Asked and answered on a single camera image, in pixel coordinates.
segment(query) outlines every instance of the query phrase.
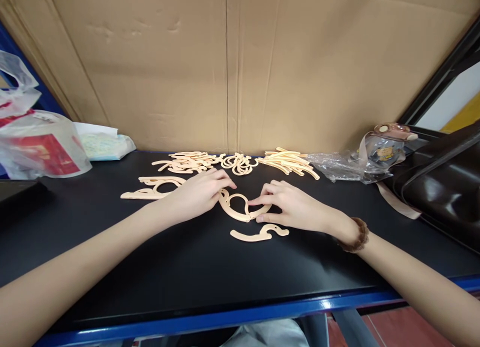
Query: right hand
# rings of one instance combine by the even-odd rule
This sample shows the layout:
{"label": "right hand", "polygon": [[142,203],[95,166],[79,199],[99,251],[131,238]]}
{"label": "right hand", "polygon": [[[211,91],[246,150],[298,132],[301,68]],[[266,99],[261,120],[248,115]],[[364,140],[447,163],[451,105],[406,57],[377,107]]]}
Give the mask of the right hand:
{"label": "right hand", "polygon": [[282,213],[264,213],[258,223],[268,222],[301,230],[324,232],[349,244],[358,236],[357,224],[345,213],[310,197],[285,181],[265,183],[260,197],[248,201],[249,206],[276,205]]}

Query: white plastic bag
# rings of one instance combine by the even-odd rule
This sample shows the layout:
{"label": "white plastic bag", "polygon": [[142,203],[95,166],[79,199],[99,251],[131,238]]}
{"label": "white plastic bag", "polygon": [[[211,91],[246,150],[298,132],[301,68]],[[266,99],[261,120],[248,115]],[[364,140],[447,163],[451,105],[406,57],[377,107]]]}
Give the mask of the white plastic bag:
{"label": "white plastic bag", "polygon": [[35,89],[39,83],[19,57],[2,50],[0,50],[0,70],[18,82],[16,88],[0,89],[0,119],[24,115],[42,95]]}
{"label": "white plastic bag", "polygon": [[46,111],[29,113],[0,128],[0,164],[13,180],[67,178],[92,168],[73,122]]}
{"label": "white plastic bag", "polygon": [[68,118],[31,107],[39,84],[17,56],[0,51],[0,70],[18,87],[0,90],[0,164],[11,179],[73,177],[92,168]]}

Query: blue table edge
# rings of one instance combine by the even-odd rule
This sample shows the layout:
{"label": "blue table edge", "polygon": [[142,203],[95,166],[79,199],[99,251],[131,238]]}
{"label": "blue table edge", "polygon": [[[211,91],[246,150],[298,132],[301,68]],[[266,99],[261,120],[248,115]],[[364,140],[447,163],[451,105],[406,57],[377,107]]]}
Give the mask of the blue table edge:
{"label": "blue table edge", "polygon": [[[478,275],[452,278],[451,281],[467,292],[480,291],[480,276]],[[257,323],[265,320],[298,318],[315,313],[348,310],[399,301],[402,301],[402,298],[393,289],[338,293],[227,312],[46,334],[35,344],[35,347],[81,346],[105,341],[134,339],[136,337],[180,335]]]}

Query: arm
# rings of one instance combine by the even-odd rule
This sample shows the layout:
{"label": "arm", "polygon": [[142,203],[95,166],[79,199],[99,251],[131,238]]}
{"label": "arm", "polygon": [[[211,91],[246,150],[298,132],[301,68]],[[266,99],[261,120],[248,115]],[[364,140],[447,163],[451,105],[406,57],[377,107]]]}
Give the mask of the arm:
{"label": "arm", "polygon": [[[282,213],[265,213],[269,222],[324,232],[352,245],[357,224],[343,212],[324,205],[285,181],[266,183],[250,206],[274,204]],[[455,346],[480,346],[480,301],[408,253],[369,233],[358,255],[377,271],[425,320]]]}
{"label": "arm", "polygon": [[163,199],[0,288],[0,341],[32,346],[80,297],[157,233],[213,208],[237,188],[224,170],[190,178]]}

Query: pile of wooden pieces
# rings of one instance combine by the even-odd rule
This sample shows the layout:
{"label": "pile of wooden pieces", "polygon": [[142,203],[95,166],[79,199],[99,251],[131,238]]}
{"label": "pile of wooden pieces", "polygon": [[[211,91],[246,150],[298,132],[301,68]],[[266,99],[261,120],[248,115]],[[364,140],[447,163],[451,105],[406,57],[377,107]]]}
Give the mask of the pile of wooden pieces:
{"label": "pile of wooden pieces", "polygon": [[221,166],[225,169],[231,169],[234,175],[243,176],[252,172],[253,167],[258,166],[258,161],[255,164],[250,164],[252,157],[245,156],[240,153],[235,153],[233,156],[226,157]]}
{"label": "pile of wooden pieces", "polygon": [[192,174],[194,171],[200,173],[213,168],[212,165],[222,162],[225,153],[218,157],[207,152],[178,152],[169,154],[169,156],[173,160],[156,161],[152,165],[163,165],[158,171],[163,171],[168,167],[168,171],[178,174]]}
{"label": "pile of wooden pieces", "polygon": [[304,176],[304,172],[307,172],[318,180],[320,176],[313,171],[314,168],[310,165],[310,162],[303,159],[305,157],[307,157],[306,154],[277,147],[276,151],[266,151],[265,158],[256,158],[255,160],[261,164],[278,168],[286,175],[294,172],[297,175]]}

